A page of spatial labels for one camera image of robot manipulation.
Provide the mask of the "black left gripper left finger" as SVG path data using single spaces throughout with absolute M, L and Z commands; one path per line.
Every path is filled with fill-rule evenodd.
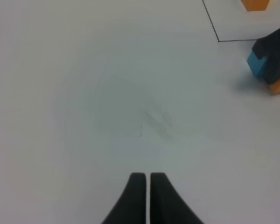
M 121 196 L 103 223 L 145 224 L 146 195 L 146 175 L 144 173 L 131 173 Z

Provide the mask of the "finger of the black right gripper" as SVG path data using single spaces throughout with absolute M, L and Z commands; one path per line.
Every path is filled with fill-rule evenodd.
M 269 55 L 262 79 L 266 84 L 274 84 L 280 79 L 280 54 Z
M 252 47 L 257 58 L 263 58 L 269 54 L 280 55 L 280 28 L 268 36 L 259 38 Z

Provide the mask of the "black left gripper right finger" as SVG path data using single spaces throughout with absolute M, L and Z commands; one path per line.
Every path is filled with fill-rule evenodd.
M 150 223 L 202 224 L 179 196 L 165 173 L 150 175 Z

